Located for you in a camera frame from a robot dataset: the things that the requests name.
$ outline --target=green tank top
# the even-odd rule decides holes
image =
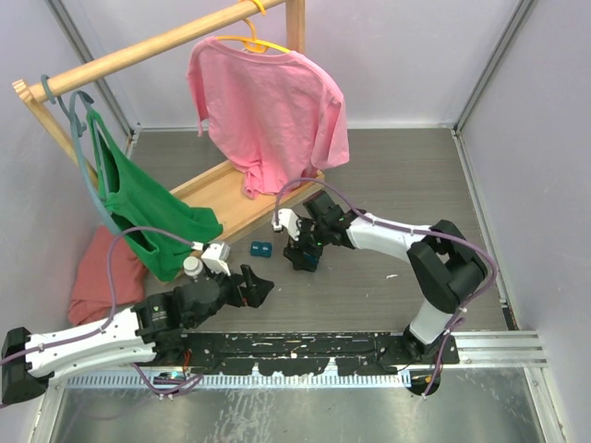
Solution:
[[[201,243],[222,233],[212,209],[190,208],[129,160],[99,113],[89,110],[86,118],[99,176],[99,197],[121,230],[152,226]],[[134,232],[126,235],[126,240],[161,281],[173,280],[191,252],[189,246],[159,233]]]

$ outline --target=blue block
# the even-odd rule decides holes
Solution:
[[[254,257],[269,258],[273,251],[273,246],[268,242],[252,242],[250,244],[250,255]]]

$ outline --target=wooden clothes rack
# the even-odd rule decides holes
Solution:
[[[260,0],[260,2],[266,9],[285,3],[287,47],[302,54],[305,41],[305,0]],[[237,3],[144,42],[133,44],[53,76],[48,81],[49,89],[57,97],[257,13],[259,9],[253,2]],[[19,80],[13,83],[13,87],[20,99],[67,156],[78,164],[68,131],[57,123],[44,104],[48,97],[42,84],[36,83],[29,86],[24,80]],[[88,162],[86,167],[90,179],[96,185],[96,171]],[[318,178],[323,178],[323,174],[319,173]],[[241,192],[242,182],[243,174],[226,161],[171,192],[189,206],[212,208],[223,224],[223,234],[220,238],[233,241],[264,222],[275,204],[274,196],[260,195],[255,199],[245,197]],[[294,205],[319,188],[319,184],[305,183],[285,195],[282,203]]]

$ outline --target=robotic arm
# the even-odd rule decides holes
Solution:
[[[447,324],[463,300],[486,279],[488,271],[476,252],[450,240],[442,240],[413,231],[433,231],[464,238],[450,221],[433,226],[414,226],[411,233],[394,231],[375,222],[388,222],[364,212],[374,220],[361,219],[351,210],[343,212],[324,191],[305,203],[310,218],[299,217],[292,210],[279,210],[279,222],[273,219],[273,230],[289,234],[283,255],[294,269],[314,272],[326,245],[350,249],[370,249],[409,263],[418,279],[425,301],[404,331],[404,347],[415,358],[432,354]]]
[[[10,330],[2,358],[40,347],[2,366],[2,404],[28,401],[42,395],[50,382],[103,367],[176,358],[185,350],[183,330],[199,326],[224,305],[259,307],[274,284],[257,277],[250,266],[235,274],[225,263],[227,245],[208,245],[201,259],[207,278],[167,293],[147,297],[115,315],[101,333],[85,340],[80,335],[101,329],[104,320],[48,334],[30,334],[25,328]],[[72,339],[50,349],[47,343]]]

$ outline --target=yellow hanger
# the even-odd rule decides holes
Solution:
[[[262,5],[260,0],[247,0],[253,2],[255,5],[259,7],[260,13],[265,16],[267,11],[265,11],[265,6]],[[235,40],[238,42],[242,42],[250,52],[262,54],[266,52],[269,48],[276,49],[277,51],[281,51],[282,53],[289,53],[289,49],[280,46],[279,44],[266,42],[264,40],[259,40],[257,38],[257,30],[255,25],[248,19],[244,18],[243,21],[248,25],[250,28],[250,32],[252,37],[242,37],[239,35],[220,35],[217,36],[217,40]]]

